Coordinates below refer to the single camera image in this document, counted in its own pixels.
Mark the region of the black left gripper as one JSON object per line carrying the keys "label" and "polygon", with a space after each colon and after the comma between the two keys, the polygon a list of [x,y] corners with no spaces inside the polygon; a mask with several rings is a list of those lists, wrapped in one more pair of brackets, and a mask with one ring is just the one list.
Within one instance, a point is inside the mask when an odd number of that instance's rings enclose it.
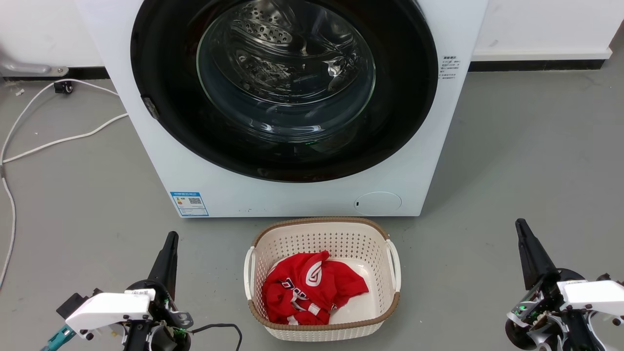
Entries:
{"label": "black left gripper", "polygon": [[126,327],[123,351],[189,351],[190,336],[183,329],[193,325],[191,317],[175,305],[179,235],[170,231],[159,251],[148,280],[129,286],[131,291],[154,289],[156,297],[148,311],[123,322]]}

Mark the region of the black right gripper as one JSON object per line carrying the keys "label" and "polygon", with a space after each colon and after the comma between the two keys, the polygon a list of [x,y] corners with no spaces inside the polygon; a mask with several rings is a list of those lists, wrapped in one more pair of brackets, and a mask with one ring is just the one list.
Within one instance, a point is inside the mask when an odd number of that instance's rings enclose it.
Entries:
{"label": "black right gripper", "polygon": [[515,221],[526,295],[507,315],[508,340],[525,351],[606,351],[591,318],[591,305],[573,308],[565,284],[586,283],[581,275],[557,269],[524,218]]}

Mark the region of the white front-load washing machine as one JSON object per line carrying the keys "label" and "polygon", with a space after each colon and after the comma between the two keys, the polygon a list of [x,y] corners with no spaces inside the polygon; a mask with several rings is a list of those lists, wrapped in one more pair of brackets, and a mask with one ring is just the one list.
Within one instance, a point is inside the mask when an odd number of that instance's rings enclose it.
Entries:
{"label": "white front-load washing machine", "polygon": [[207,162],[149,114],[131,65],[131,33],[143,0],[75,0],[101,60],[165,191],[200,193],[209,217],[357,216],[363,194],[403,201],[390,216],[421,213],[489,0],[415,0],[434,38],[438,67],[432,107],[415,135],[376,166],[334,180],[291,183],[252,178]]}

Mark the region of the black round glass washer door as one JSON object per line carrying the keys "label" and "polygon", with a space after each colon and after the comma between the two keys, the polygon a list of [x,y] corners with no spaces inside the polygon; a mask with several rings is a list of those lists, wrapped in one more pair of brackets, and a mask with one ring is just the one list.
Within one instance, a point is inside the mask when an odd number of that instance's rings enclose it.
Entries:
{"label": "black round glass washer door", "polygon": [[307,0],[328,6],[362,31],[376,64],[365,111],[315,141],[277,142],[238,128],[209,101],[196,71],[205,29],[248,0],[143,0],[131,33],[132,73],[160,125],[218,167],[252,178],[312,183],[348,177],[395,154],[432,107],[438,67],[434,38],[415,0]]}

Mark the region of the blue energy label sticker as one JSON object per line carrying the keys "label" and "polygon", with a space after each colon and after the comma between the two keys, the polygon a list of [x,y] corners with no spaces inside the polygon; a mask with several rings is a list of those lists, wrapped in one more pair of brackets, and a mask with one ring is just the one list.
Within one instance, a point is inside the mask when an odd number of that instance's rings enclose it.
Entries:
{"label": "blue energy label sticker", "polygon": [[209,217],[200,193],[170,192],[170,197],[180,217]]}

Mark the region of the red printed shirt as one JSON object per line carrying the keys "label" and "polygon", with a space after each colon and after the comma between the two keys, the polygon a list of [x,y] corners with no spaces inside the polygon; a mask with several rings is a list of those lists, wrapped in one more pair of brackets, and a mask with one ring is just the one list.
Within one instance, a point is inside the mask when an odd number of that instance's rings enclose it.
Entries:
{"label": "red printed shirt", "polygon": [[328,251],[297,253],[276,263],[262,285],[262,302],[273,324],[327,325],[334,311],[368,293],[363,277]]}

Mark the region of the cream plastic laundry basket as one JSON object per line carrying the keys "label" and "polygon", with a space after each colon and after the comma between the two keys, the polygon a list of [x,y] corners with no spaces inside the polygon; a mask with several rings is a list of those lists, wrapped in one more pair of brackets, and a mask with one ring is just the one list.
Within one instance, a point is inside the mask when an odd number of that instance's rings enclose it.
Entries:
{"label": "cream plastic laundry basket", "polygon": [[[334,311],[327,325],[281,325],[268,320],[262,285],[280,260],[298,253],[328,251],[364,278],[369,292]],[[244,287],[254,318],[285,341],[326,342],[365,337],[396,311],[401,264],[397,249],[381,226],[365,218],[299,218],[270,225],[248,249]]]}

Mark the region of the round white filter cover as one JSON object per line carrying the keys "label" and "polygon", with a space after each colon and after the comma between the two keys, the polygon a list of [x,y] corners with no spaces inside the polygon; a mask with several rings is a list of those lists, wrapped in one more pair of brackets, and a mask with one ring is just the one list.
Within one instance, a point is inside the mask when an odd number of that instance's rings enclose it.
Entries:
{"label": "round white filter cover", "polygon": [[365,216],[386,216],[398,211],[402,199],[393,193],[372,192],[361,195],[354,202],[354,208]]}

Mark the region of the steel perforated washer drum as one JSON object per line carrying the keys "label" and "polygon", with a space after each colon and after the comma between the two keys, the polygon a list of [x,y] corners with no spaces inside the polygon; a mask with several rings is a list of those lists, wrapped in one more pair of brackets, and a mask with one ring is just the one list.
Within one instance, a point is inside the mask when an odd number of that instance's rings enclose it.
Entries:
{"label": "steel perforated washer drum", "polygon": [[343,14],[307,0],[248,0],[201,36],[196,71],[209,101],[238,128],[277,142],[315,141],[365,111],[373,53]]}

